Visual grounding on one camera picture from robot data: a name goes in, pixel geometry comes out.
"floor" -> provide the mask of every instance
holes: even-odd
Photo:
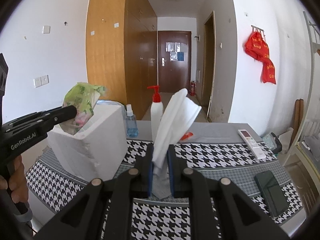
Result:
[[[163,103],[164,110],[167,107],[173,93],[160,93],[161,96],[161,101]],[[195,102],[197,105],[200,105],[196,97],[192,97],[188,94],[188,98],[190,98],[193,102]],[[151,105],[149,106],[147,112],[143,116],[142,120],[144,121],[151,121],[151,115],[150,115],[150,108]],[[195,122],[207,122],[206,119],[206,113],[203,111],[203,109],[200,111],[199,115],[197,116]]]

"spray bottle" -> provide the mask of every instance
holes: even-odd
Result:
[[[152,141],[155,142],[159,124],[163,115],[163,104],[161,102],[161,97],[159,94],[159,86],[151,86],[148,89],[154,89],[155,93],[152,96],[151,105],[151,132]]]
[[[139,134],[137,119],[133,114],[132,106],[130,104],[127,105],[127,116],[125,117],[125,123],[127,125],[127,136],[137,137]]]

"black phone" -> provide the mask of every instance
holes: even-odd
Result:
[[[287,199],[271,171],[258,173],[254,176],[254,179],[266,201],[268,211],[272,218],[278,217],[288,210],[289,205]]]

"foam box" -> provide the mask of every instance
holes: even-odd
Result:
[[[88,182],[112,179],[128,148],[121,106],[96,105],[93,111],[75,135],[59,125],[48,132],[49,146],[62,167]]]

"clear plastic bag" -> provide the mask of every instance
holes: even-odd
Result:
[[[106,92],[104,86],[79,82],[66,94],[62,107],[75,106],[77,115],[74,119],[60,124],[63,131],[75,135],[94,115],[93,109],[100,96]]]

